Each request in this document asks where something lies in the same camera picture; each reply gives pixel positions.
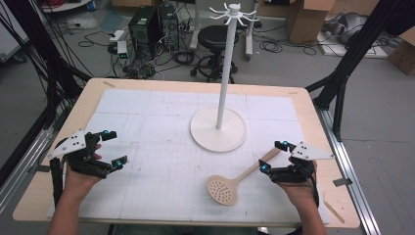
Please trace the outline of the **white utensil rack with hooks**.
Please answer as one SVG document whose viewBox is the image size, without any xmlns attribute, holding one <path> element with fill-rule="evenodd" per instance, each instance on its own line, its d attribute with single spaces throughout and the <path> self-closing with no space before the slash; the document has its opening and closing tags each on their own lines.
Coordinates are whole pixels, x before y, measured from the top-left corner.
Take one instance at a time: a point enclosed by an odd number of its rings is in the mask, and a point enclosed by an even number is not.
<svg viewBox="0 0 415 235">
<path fill-rule="evenodd" d="M 244 119 L 236 111 L 227 109 L 225 103 L 237 23 L 243 24 L 242 19 L 253 23 L 254 19 L 250 19 L 250 16 L 256 13 L 256 10 L 250 13 L 241 12 L 240 3 L 224 4 L 224 8 L 224 11 L 210 8 L 217 14 L 217 17 L 214 17 L 215 20 L 227 18 L 225 23 L 227 37 L 218 107 L 199 110 L 190 122 L 193 139 L 201 147 L 216 153 L 236 150 L 245 142 L 248 135 Z"/>
</svg>

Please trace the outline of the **white power adapter box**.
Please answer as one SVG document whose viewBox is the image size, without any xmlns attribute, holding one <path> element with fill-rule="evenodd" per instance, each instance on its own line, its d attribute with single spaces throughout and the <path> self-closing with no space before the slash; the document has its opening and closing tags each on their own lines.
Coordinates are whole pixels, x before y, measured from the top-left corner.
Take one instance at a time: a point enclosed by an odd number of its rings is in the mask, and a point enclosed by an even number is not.
<svg viewBox="0 0 415 235">
<path fill-rule="evenodd" d="M 125 40 L 120 40 L 116 43 L 117 54 L 121 59 L 127 59 L 127 43 Z"/>
</svg>

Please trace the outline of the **grey headset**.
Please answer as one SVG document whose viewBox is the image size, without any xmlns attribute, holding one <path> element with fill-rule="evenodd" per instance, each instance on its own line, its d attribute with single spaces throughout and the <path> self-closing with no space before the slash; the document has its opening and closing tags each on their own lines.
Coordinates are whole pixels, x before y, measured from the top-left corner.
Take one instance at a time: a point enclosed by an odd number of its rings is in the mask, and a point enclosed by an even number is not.
<svg viewBox="0 0 415 235">
<path fill-rule="evenodd" d="M 355 39 L 366 22 L 367 18 L 357 13 L 339 13 L 334 18 L 325 21 L 321 30 L 337 37 L 341 43 L 347 45 Z"/>
</svg>

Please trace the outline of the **white grid mat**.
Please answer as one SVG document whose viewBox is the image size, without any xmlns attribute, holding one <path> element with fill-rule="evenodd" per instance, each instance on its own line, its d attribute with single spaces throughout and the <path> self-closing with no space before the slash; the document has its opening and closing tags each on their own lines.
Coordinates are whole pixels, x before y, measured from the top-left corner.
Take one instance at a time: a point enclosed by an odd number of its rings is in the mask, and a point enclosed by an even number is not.
<svg viewBox="0 0 415 235">
<path fill-rule="evenodd" d="M 227 95 L 226 108 L 244 119 L 248 135 L 239 148 L 226 153 L 201 147 L 190 131 L 199 110 L 217 107 L 214 93 L 106 90 L 86 128 L 116 132 L 117 138 L 96 146 L 103 162 L 112 164 L 122 156 L 128 161 L 92 188 L 81 203 L 80 218 L 224 226 L 299 222 L 278 183 L 259 168 L 240 182 L 235 205 L 219 204 L 206 187 L 212 175 L 236 178 L 276 148 L 275 141 L 304 142 L 293 100 Z M 286 167 L 290 155 L 280 150 L 267 163 Z"/>
</svg>

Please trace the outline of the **black metal frame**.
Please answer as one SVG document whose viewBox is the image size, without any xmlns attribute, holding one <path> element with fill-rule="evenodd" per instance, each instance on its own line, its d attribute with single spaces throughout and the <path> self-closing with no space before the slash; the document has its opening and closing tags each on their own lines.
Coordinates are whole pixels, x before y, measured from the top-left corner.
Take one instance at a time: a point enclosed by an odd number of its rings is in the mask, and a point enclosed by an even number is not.
<svg viewBox="0 0 415 235">
<path fill-rule="evenodd" d="M 42 129 L 52 125 L 58 105 L 65 99 L 74 100 L 79 97 L 82 88 L 75 78 L 78 77 L 82 81 L 88 81 L 92 78 L 91 75 L 77 69 L 63 58 L 47 32 L 44 23 L 39 18 L 38 12 L 29 0 L 3 0 L 3 3 L 8 7 L 28 37 L 29 42 L 43 60 L 43 62 L 38 62 L 36 58 L 31 57 L 30 47 L 23 42 L 10 25 L 0 19 L 0 23 L 6 27 L 29 56 L 38 76 L 46 80 L 47 106 L 9 159 L 0 168 L 0 188 L 11 178 L 12 173 L 17 169 L 18 163 L 23 159 L 23 155 L 36 135 Z"/>
<path fill-rule="evenodd" d="M 361 53 L 357 51 L 352 55 L 351 52 L 348 52 L 328 76 L 305 87 L 308 92 L 322 89 L 319 95 L 312 99 L 314 106 L 321 110 L 328 111 L 331 102 L 336 100 L 332 130 L 338 140 L 342 141 L 341 128 L 348 79 L 364 58 L 366 50 L 392 22 L 392 19 L 398 15 L 399 11 L 408 6 L 409 2 L 410 0 L 380 0 L 356 39 L 349 46 L 352 49 L 360 46 Z"/>
</svg>

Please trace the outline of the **large cardboard box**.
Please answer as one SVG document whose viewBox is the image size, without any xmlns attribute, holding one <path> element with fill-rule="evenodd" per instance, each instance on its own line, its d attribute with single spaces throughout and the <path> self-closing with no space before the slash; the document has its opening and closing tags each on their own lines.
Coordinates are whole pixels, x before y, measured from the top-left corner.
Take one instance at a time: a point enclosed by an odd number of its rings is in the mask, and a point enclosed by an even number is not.
<svg viewBox="0 0 415 235">
<path fill-rule="evenodd" d="M 313 44 L 335 0 L 290 0 L 286 17 L 288 40 L 295 44 Z"/>
</svg>

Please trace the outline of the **black round stool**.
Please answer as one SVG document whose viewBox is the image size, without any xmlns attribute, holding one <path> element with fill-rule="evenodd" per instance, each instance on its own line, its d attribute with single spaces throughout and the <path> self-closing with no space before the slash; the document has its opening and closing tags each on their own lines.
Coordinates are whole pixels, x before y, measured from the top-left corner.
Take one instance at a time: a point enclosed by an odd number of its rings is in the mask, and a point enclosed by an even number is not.
<svg viewBox="0 0 415 235">
<path fill-rule="evenodd" d="M 226 25 L 210 25 L 198 33 L 199 43 L 210 51 L 210 55 L 199 59 L 190 70 L 191 76 L 199 73 L 207 79 L 207 82 L 222 78 L 227 31 Z"/>
</svg>

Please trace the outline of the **wooden stick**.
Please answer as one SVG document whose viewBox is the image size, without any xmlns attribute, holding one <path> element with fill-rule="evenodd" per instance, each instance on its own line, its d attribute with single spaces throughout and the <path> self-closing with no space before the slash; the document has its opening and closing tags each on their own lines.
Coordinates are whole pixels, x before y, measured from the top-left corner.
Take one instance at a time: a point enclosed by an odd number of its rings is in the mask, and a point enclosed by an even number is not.
<svg viewBox="0 0 415 235">
<path fill-rule="evenodd" d="M 345 223 L 344 218 L 326 201 L 323 201 L 326 208 L 338 219 L 340 223 Z"/>
</svg>

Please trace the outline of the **white stand leg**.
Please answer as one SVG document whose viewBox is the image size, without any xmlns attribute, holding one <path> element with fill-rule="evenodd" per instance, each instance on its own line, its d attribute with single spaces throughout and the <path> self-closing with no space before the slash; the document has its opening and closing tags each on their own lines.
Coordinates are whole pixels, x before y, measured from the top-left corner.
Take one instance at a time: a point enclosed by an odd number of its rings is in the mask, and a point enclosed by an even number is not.
<svg viewBox="0 0 415 235">
<path fill-rule="evenodd" d="M 201 0 L 195 0 L 195 26 L 192 34 L 192 38 L 189 44 L 189 49 L 194 51 L 198 46 L 198 35 L 201 30 L 200 24 L 200 2 Z"/>
<path fill-rule="evenodd" d="M 245 46 L 245 58 L 249 61 L 254 54 L 254 43 L 253 43 L 253 30 L 254 30 L 254 21 L 256 20 L 256 11 L 259 5 L 259 0 L 254 0 L 253 2 L 253 13 L 249 15 L 249 24 L 246 31 L 246 46 Z"/>
</svg>

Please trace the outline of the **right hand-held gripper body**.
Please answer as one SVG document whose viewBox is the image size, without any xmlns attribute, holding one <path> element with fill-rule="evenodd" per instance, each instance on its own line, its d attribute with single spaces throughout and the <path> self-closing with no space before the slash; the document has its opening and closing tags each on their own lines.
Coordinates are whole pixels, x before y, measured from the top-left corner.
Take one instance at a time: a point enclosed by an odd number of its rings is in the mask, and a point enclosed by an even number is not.
<svg viewBox="0 0 415 235">
<path fill-rule="evenodd" d="M 314 172 L 313 161 L 330 160 L 334 157 L 332 153 L 304 142 L 300 142 L 297 145 L 289 143 L 288 152 L 291 154 L 289 157 L 291 163 L 288 166 L 270 169 L 269 178 L 274 183 L 304 182 Z"/>
</svg>

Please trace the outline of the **beige slotted spoon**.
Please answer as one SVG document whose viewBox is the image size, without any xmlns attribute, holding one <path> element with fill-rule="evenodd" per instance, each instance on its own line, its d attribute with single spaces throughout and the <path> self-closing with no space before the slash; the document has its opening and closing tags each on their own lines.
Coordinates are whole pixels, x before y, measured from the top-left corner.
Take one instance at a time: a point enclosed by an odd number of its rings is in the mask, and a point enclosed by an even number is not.
<svg viewBox="0 0 415 235">
<path fill-rule="evenodd" d="M 238 201 L 238 187 L 249 174 L 259 168 L 259 162 L 272 160 L 280 153 L 279 149 L 273 148 L 266 153 L 255 164 L 250 166 L 236 178 L 226 178 L 222 175 L 212 175 L 207 179 L 207 192 L 219 204 L 225 206 L 235 205 Z"/>
</svg>

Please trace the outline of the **black computer tower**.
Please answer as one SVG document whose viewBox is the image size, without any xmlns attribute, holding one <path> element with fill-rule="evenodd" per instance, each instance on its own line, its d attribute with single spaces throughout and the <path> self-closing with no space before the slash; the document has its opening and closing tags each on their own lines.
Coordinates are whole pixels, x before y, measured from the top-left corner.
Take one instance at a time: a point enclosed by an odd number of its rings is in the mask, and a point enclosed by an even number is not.
<svg viewBox="0 0 415 235">
<path fill-rule="evenodd" d="M 159 6 L 162 42 L 166 49 L 179 49 L 178 18 L 171 4 Z"/>
<path fill-rule="evenodd" d="M 137 59 L 153 60 L 161 39 L 158 8 L 142 5 L 128 24 Z"/>
</svg>

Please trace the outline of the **small cardboard box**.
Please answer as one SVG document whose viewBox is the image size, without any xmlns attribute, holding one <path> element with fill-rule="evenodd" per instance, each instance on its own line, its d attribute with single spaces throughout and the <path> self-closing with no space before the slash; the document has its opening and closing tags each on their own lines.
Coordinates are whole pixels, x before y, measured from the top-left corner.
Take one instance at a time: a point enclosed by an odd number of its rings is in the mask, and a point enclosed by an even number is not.
<svg viewBox="0 0 415 235">
<path fill-rule="evenodd" d="M 392 51 L 388 61 L 407 75 L 415 75 L 415 26 L 400 35 L 402 41 Z"/>
</svg>

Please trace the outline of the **white round tabletop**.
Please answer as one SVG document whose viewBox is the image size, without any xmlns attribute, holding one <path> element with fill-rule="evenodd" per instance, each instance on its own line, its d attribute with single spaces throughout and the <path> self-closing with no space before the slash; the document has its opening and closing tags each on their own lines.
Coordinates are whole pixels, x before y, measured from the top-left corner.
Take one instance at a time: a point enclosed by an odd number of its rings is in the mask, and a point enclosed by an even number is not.
<svg viewBox="0 0 415 235">
<path fill-rule="evenodd" d="M 70 2 L 70 0 L 65 0 L 62 4 L 58 4 L 57 6 L 42 4 L 41 9 L 46 13 L 63 12 L 73 10 L 79 7 L 85 7 L 91 1 L 92 0 L 80 0 L 79 2 Z"/>
</svg>

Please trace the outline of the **white floor board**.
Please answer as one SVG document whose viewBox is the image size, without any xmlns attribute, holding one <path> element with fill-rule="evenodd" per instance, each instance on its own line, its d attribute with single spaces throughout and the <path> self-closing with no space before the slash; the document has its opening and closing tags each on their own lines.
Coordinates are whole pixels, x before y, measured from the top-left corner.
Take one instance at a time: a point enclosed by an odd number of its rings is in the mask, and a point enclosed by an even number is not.
<svg viewBox="0 0 415 235">
<path fill-rule="evenodd" d="M 317 35 L 317 44 L 320 47 L 322 54 L 325 56 L 343 57 L 348 52 L 351 52 L 351 54 L 354 55 L 357 51 L 361 50 L 360 46 L 356 49 L 352 49 L 351 47 L 347 49 L 336 36 L 322 31 Z M 387 53 L 377 44 L 377 42 L 374 42 L 364 54 L 366 59 L 385 59 L 387 56 Z"/>
</svg>

